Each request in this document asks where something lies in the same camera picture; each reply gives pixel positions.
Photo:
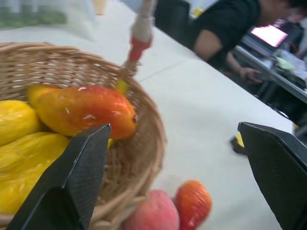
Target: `plastic bag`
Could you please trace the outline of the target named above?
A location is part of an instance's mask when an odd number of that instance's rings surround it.
[[[86,39],[95,39],[92,0],[1,0],[0,29],[27,26],[56,27]]]

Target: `yellow fruit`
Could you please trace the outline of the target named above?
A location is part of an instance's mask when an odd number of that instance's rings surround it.
[[[40,123],[33,108],[22,101],[0,101],[0,146],[38,132]]]
[[[16,213],[68,143],[60,134],[40,132],[0,147],[0,214]]]
[[[31,106],[36,107],[36,103],[41,95],[55,90],[58,90],[58,88],[53,85],[45,85],[45,84],[31,85],[27,89],[27,97]]]

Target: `black shirt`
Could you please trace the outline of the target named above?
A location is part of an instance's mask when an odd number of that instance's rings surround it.
[[[235,48],[257,23],[261,11],[258,1],[219,0],[188,27],[185,45],[193,49],[202,30],[214,33],[220,39],[223,48],[207,62],[216,69],[222,68],[227,53]]]

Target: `man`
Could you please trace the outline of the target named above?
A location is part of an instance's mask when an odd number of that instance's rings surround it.
[[[188,28],[185,45],[216,69],[227,64],[246,81],[261,82],[230,52],[253,26],[267,26],[306,7],[307,0],[219,0]]]

